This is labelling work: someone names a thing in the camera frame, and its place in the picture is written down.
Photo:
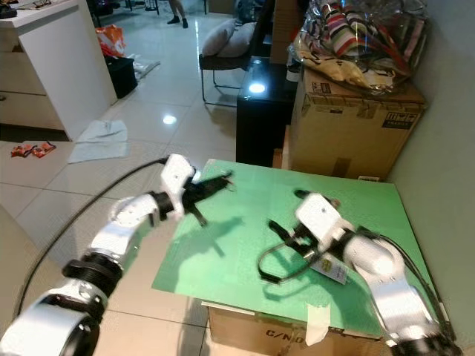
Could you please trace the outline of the glossy black cabinet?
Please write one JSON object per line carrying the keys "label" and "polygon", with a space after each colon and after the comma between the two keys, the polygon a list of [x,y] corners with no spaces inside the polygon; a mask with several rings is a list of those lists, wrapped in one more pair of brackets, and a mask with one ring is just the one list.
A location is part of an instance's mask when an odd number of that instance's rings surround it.
{"label": "glossy black cabinet", "polygon": [[270,167],[283,146],[298,84],[287,80],[284,62],[251,56],[237,96],[235,161]]}

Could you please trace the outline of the white counter cabinet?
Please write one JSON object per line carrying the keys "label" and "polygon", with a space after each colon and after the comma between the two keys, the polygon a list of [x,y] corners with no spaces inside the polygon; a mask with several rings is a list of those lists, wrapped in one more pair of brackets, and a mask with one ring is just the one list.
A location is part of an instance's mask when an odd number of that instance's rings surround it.
{"label": "white counter cabinet", "polygon": [[85,0],[0,20],[0,123],[75,140],[117,95]]}

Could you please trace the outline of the orange shopping bag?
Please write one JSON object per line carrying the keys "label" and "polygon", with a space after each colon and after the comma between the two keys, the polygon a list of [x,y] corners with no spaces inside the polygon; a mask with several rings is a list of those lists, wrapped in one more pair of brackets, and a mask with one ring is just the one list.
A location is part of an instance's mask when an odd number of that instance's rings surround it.
{"label": "orange shopping bag", "polygon": [[125,37],[123,29],[115,24],[104,27],[96,27],[99,49],[105,56],[125,57]]}

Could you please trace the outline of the key with white tag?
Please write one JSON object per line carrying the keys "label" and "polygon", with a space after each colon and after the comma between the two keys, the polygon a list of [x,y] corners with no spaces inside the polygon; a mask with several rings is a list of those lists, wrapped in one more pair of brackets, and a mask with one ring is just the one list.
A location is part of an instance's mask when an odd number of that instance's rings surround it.
{"label": "key with white tag", "polygon": [[335,257],[322,257],[311,265],[311,269],[340,285],[347,284],[347,266]]}

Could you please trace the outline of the grey cushion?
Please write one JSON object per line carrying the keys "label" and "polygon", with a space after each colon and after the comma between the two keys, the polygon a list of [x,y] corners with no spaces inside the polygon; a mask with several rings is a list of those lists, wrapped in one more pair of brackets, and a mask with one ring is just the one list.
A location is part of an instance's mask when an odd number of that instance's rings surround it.
{"label": "grey cushion", "polygon": [[235,32],[235,20],[228,19],[221,22],[203,40],[200,49],[201,56],[216,56],[230,41]]}
{"label": "grey cushion", "polygon": [[252,35],[257,30],[257,22],[248,22],[242,24],[234,33],[230,36],[227,44],[218,51],[218,56],[223,58],[235,58],[241,57],[247,54]]}

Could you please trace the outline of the large brown cardboard carton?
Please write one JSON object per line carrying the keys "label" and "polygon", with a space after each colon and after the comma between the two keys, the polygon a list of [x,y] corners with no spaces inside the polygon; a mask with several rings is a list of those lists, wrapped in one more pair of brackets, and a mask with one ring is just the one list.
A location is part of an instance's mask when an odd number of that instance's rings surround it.
{"label": "large brown cardboard carton", "polygon": [[289,123],[291,170],[387,180],[425,108],[424,96],[412,84],[376,97],[302,69]]}

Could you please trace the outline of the black metal frame chair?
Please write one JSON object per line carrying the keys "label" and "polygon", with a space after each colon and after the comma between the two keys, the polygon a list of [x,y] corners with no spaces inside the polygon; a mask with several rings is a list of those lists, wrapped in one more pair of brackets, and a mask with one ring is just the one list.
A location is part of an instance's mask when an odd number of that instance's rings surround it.
{"label": "black metal frame chair", "polygon": [[[238,20],[235,19],[235,29],[237,30],[242,24],[238,24]],[[212,71],[212,84],[214,88],[226,88],[226,89],[237,89],[240,90],[240,86],[228,86],[228,85],[219,85],[216,80],[216,72],[229,69],[242,69],[247,70],[248,65],[250,65],[252,54],[254,53],[254,43],[255,37],[258,37],[258,34],[261,32],[257,24],[257,30],[255,30],[254,35],[252,35],[252,40],[250,43],[249,50],[247,54],[241,57],[235,58],[223,58],[218,56],[201,56],[199,53],[199,69],[200,69],[200,80],[201,80],[201,99],[203,99],[203,104],[205,105],[219,105],[227,106],[228,108],[235,108],[235,105],[224,104],[224,102],[208,102],[206,89],[205,89],[205,80],[204,80],[204,71]]]}

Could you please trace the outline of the white paper sheet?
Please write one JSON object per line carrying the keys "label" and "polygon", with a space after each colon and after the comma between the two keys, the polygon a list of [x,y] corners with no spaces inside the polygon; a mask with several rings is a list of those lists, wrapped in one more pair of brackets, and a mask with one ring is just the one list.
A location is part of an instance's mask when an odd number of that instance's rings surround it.
{"label": "white paper sheet", "polygon": [[160,61],[133,61],[133,71],[137,80],[142,80],[153,69],[162,64]]}

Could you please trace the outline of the white plastic bottle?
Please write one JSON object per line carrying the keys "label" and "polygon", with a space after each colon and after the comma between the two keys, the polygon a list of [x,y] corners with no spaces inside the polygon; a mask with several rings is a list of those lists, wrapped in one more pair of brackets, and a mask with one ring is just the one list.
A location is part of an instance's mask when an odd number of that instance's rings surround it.
{"label": "white plastic bottle", "polygon": [[288,82],[297,84],[300,81],[302,62],[299,60],[298,51],[294,45],[289,44],[287,47],[287,62],[285,79]]}

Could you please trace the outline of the low brown cardboard box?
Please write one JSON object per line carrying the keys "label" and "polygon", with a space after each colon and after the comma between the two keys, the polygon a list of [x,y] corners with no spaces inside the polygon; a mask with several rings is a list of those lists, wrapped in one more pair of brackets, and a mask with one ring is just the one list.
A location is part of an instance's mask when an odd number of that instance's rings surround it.
{"label": "low brown cardboard box", "polygon": [[324,338],[306,343],[307,325],[298,320],[210,302],[210,341],[222,347],[265,356],[393,356],[380,337],[328,328]]}

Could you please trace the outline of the tall brown carton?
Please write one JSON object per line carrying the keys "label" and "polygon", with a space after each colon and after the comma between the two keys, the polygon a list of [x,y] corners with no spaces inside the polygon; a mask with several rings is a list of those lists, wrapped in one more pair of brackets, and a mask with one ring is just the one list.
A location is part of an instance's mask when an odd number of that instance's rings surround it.
{"label": "tall brown carton", "polygon": [[309,0],[275,0],[272,15],[272,47],[270,62],[285,65],[292,44],[302,26],[304,10]]}

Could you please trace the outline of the white floor cloth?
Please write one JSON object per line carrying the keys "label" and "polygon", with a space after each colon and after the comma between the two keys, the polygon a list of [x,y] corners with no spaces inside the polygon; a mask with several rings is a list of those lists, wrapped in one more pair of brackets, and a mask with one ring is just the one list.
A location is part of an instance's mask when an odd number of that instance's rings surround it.
{"label": "white floor cloth", "polygon": [[128,155],[128,128],[123,121],[93,121],[78,139],[68,164]]}

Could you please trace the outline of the green flat sheet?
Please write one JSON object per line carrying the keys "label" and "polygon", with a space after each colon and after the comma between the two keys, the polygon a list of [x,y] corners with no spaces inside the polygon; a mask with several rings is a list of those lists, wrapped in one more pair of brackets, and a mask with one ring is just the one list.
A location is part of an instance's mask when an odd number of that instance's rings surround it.
{"label": "green flat sheet", "polygon": [[294,195],[296,188],[338,200],[345,220],[386,235],[406,251],[420,271],[418,276],[407,275],[415,289],[423,291],[425,283],[432,283],[424,252],[393,184],[224,160],[208,162],[201,176],[226,172],[234,174],[233,186],[197,204],[206,226],[201,227],[194,216],[177,224],[152,288],[302,322],[308,304],[329,304],[333,328],[381,337],[370,289],[356,271],[347,271],[346,285],[313,270],[290,275],[303,258],[282,246],[268,221],[295,227],[294,213],[301,203]]}

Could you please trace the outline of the black bag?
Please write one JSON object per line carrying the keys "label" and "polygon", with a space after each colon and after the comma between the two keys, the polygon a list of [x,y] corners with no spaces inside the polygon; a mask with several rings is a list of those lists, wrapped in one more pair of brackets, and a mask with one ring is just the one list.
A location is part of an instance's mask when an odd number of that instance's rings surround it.
{"label": "black bag", "polygon": [[130,58],[104,56],[106,68],[118,99],[123,99],[137,86],[134,60]]}

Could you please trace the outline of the person in dark shorts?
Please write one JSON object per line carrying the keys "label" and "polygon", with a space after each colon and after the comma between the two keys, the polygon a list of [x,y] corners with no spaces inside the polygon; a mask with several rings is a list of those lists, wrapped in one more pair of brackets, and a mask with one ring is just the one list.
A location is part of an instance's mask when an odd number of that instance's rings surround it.
{"label": "person in dark shorts", "polygon": [[181,27],[187,28],[188,20],[186,18],[186,10],[184,10],[181,0],[168,0],[168,3],[173,17],[167,24],[181,24]]}

